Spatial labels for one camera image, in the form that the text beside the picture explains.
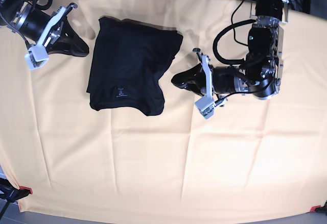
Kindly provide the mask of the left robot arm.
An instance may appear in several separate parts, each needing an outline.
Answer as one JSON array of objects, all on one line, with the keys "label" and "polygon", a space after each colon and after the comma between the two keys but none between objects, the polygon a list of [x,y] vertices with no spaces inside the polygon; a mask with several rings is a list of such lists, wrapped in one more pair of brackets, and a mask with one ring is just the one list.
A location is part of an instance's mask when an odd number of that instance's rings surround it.
[{"label": "left robot arm", "polygon": [[[222,66],[205,64],[204,54],[195,48],[199,64],[173,76],[174,86],[205,96],[217,96],[217,105],[234,94],[252,94],[268,99],[279,92],[282,77],[283,29],[280,27],[283,0],[255,0],[255,18],[234,23],[223,29],[213,41],[213,54]],[[218,43],[229,31],[251,25],[247,37],[248,53],[243,59],[225,59]]]}]

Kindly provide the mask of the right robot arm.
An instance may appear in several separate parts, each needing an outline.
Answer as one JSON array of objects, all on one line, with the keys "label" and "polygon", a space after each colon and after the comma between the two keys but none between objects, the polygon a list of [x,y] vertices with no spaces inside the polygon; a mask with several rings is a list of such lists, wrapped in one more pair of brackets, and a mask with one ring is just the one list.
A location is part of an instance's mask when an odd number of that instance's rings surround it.
[{"label": "right robot arm", "polygon": [[17,33],[30,54],[40,51],[46,55],[64,54],[86,57],[88,45],[68,22],[68,14],[78,6],[70,3],[51,15],[46,13],[53,0],[40,5],[38,0],[1,0],[1,26]]}]

